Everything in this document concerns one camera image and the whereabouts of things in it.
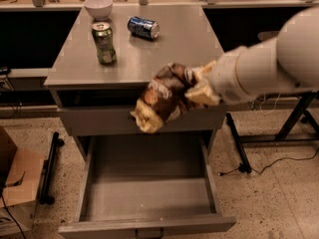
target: cabinet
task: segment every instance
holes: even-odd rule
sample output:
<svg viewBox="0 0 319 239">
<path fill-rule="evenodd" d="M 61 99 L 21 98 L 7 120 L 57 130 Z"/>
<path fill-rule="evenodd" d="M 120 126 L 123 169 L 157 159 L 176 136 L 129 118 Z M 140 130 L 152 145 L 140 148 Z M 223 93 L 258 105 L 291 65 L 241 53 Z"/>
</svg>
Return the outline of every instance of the cabinet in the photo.
<svg viewBox="0 0 319 239">
<path fill-rule="evenodd" d="M 159 22 L 147 41 L 127 30 L 130 17 Z M 142 133 L 131 117 L 137 98 L 165 64 L 197 67 L 222 54 L 198 5 L 117 5 L 109 23 L 118 59 L 100 65 L 82 9 L 45 85 L 86 161 L 79 208 L 65 238 L 161 238 L 228 230 L 208 163 L 225 108 L 194 110 Z"/>
</svg>

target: white bowl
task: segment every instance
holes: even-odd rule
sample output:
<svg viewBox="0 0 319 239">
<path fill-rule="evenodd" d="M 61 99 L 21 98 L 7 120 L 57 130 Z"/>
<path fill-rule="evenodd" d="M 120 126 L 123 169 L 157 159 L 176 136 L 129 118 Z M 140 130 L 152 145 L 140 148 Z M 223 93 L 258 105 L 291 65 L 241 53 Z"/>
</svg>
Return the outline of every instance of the white bowl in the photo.
<svg viewBox="0 0 319 239">
<path fill-rule="evenodd" d="M 96 20 L 106 20 L 112 12 L 113 0 L 86 0 L 84 7 Z"/>
</svg>

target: drawer handle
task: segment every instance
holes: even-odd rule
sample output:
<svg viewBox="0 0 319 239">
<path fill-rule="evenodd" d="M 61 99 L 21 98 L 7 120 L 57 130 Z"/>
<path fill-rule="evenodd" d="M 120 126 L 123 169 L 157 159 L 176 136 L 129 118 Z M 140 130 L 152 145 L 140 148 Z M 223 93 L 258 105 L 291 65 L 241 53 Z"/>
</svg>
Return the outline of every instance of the drawer handle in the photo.
<svg viewBox="0 0 319 239">
<path fill-rule="evenodd" d="M 160 236 L 159 237 L 140 237 L 138 229 L 136 230 L 136 238 L 137 239 L 161 239 L 163 237 L 163 229 L 160 229 Z"/>
</svg>

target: closed drawer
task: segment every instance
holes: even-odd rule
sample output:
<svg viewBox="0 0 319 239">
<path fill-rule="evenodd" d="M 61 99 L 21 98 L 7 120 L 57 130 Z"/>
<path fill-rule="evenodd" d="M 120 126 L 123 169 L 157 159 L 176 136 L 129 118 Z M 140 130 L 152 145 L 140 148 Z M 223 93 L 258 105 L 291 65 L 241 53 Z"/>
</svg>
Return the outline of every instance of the closed drawer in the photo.
<svg viewBox="0 0 319 239">
<path fill-rule="evenodd" d="M 92 137 L 76 222 L 65 238 L 161 238 L 221 232 L 223 217 L 199 134 Z"/>
<path fill-rule="evenodd" d="M 59 109 L 69 135 L 141 133 L 130 112 L 134 107 L 97 107 Z M 226 110 L 192 110 L 169 122 L 160 131 L 213 130 L 222 126 Z"/>
</svg>

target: floor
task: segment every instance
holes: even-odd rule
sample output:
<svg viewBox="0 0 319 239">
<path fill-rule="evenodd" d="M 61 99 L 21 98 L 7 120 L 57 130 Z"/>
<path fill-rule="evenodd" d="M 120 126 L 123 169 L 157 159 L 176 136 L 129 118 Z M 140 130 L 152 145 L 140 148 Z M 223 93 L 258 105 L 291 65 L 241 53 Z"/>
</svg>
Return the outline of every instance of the floor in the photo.
<svg viewBox="0 0 319 239">
<path fill-rule="evenodd" d="M 309 110 L 319 121 L 319 109 Z M 260 110 L 232 112 L 240 134 L 277 133 L 290 115 L 290 109 L 277 109 L 268 115 Z M 58 227 L 73 221 L 77 209 L 84 161 L 75 143 L 67 135 L 58 118 L 2 119 L 19 147 L 48 153 L 52 134 L 57 131 L 65 145 L 55 162 L 51 195 L 53 205 L 37 205 L 34 226 L 27 238 L 61 239 Z M 312 131 L 299 123 L 293 132 Z M 246 152 L 252 167 L 260 171 L 274 160 L 290 156 L 305 158 L 314 155 L 318 141 L 289 144 L 248 146 Z M 240 162 L 230 129 L 224 122 L 217 132 L 209 161 L 214 174 L 218 201 L 224 216 L 234 215 L 237 223 L 227 232 L 165 237 L 170 239 L 317 239 L 319 238 L 319 154 L 310 160 L 282 160 L 261 175 L 230 171 Z M 22 238 L 19 235 L 5 239 Z"/>
</svg>

